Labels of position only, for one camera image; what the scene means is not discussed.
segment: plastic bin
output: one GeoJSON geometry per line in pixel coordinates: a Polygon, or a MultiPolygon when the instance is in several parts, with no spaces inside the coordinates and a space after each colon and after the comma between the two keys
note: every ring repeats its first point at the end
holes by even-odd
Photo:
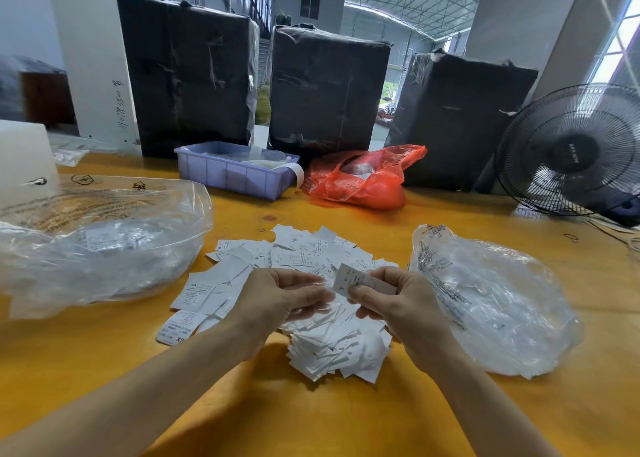
{"type": "MultiPolygon", "coordinates": [[[[271,170],[218,157],[243,152],[248,154],[250,151],[250,146],[220,141],[185,145],[174,150],[178,154],[181,179],[275,201],[294,183],[296,174],[293,170],[287,167],[271,170]]],[[[275,151],[263,150],[262,154],[267,160],[269,154],[273,154],[273,160],[276,160],[275,151]]],[[[299,156],[291,155],[292,162],[299,160],[299,156]]]]}

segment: black wrapped package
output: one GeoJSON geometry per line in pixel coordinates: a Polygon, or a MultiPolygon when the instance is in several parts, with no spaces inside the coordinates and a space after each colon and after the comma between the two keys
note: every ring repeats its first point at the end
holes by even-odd
{"type": "Polygon", "coordinates": [[[414,54],[387,145],[424,145],[427,155],[404,171],[404,185],[471,190],[537,76],[443,50],[414,54]]]}
{"type": "Polygon", "coordinates": [[[302,165],[368,150],[390,44],[284,25],[272,41],[271,146],[302,165]]]}
{"type": "Polygon", "coordinates": [[[258,26],[169,0],[118,0],[142,154],[222,140],[247,145],[257,103],[258,26]]]}

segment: hand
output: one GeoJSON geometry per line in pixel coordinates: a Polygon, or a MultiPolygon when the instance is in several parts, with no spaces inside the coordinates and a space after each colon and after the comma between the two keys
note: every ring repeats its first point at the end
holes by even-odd
{"type": "Polygon", "coordinates": [[[384,319],[418,369],[431,373],[438,364],[437,356],[462,351],[427,277],[394,267],[382,267],[369,275],[396,286],[398,294],[352,287],[349,301],[361,304],[356,316],[384,319]]]}
{"type": "Polygon", "coordinates": [[[251,272],[236,305],[225,318],[240,322],[250,332],[249,359],[258,354],[269,334],[284,322],[311,317],[335,298],[324,287],[300,287],[319,282],[324,282],[321,276],[296,270],[258,268],[251,272]]]}

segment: yellow table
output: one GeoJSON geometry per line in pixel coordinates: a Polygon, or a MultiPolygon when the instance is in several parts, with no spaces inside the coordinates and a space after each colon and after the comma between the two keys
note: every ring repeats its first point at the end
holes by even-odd
{"type": "MultiPolygon", "coordinates": [[[[177,177],[174,162],[100,154],[60,170],[177,177]]],[[[325,225],[400,266],[409,260],[413,230],[425,223],[537,257],[561,277],[585,340],[553,374],[495,380],[565,456],[640,455],[640,264],[624,244],[581,223],[510,216],[514,202],[494,196],[409,191],[404,209],[374,212],[313,200],[293,188],[273,203],[210,192],[215,226],[192,271],[212,266],[204,252],[218,239],[272,241],[277,223],[325,225]]],[[[154,337],[186,278],[150,299],[0,324],[0,437],[166,350],[154,337]]],[[[2,300],[0,310],[6,306],[2,300]]],[[[213,386],[145,455],[473,455],[436,385],[396,341],[375,386],[340,375],[311,383],[288,364],[286,344],[272,335],[254,360],[213,386]]]]}

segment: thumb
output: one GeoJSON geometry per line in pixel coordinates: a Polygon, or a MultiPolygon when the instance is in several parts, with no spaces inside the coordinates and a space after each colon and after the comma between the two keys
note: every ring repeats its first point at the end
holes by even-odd
{"type": "Polygon", "coordinates": [[[285,292],[285,304],[289,310],[313,305],[316,302],[331,302],[335,297],[332,291],[315,285],[286,290],[285,292]]]}
{"type": "Polygon", "coordinates": [[[370,287],[361,285],[350,288],[349,298],[361,306],[379,313],[381,316],[387,313],[389,302],[391,302],[391,296],[381,294],[370,287]]]}

